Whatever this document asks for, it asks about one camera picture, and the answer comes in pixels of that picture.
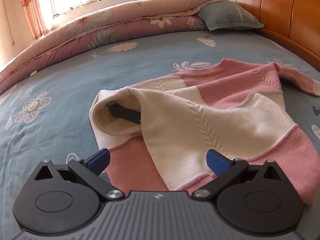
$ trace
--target cord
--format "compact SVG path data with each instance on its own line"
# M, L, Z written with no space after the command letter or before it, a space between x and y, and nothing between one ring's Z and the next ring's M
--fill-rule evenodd
M7 15L7 8L5 6L5 0L3 0L3 4L4 4L5 16L7 17L7 22L8 22L8 26L9 26L9 30L10 30L11 39L12 39L12 45L15 45L16 43L14 42L14 39L13 39L13 36L12 36L12 31L11 31L11 28L10 28L10 23L9 23L9 19L8 19L8 15Z

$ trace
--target headboard panel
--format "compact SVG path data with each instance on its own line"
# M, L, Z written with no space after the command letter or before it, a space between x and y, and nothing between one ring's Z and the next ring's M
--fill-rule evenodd
M265 25L257 30L320 71L320 0L231 0Z

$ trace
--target green pillow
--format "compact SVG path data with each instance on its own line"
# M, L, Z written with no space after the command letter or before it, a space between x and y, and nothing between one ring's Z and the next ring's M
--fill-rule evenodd
M248 30L264 26L251 13L230 0L208 4L197 15L205 21L211 31L215 29Z

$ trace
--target bed sheet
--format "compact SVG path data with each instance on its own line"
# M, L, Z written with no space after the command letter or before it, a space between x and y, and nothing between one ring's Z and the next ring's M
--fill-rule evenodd
M168 33L96 48L47 67L0 96L0 239L19 228L12 202L42 159L63 164L98 151L89 121L97 93L151 78L213 65L222 58L295 68L320 81L312 66L273 41L250 31ZM286 110L320 152L320 100L281 81ZM106 173L101 177L108 181ZM307 240L320 234L320 196L307 209L298 232Z

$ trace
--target sweater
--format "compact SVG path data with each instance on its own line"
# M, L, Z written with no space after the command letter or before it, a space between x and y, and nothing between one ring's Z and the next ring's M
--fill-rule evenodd
M320 82L297 70L232 59L101 90L89 117L99 148L110 150L111 183L125 193L191 193L216 177L206 164L207 151L215 149L250 164L276 160L304 203L312 206L320 184L320 158L285 111L280 77L320 96ZM110 105L140 113L140 122L126 114L114 117Z

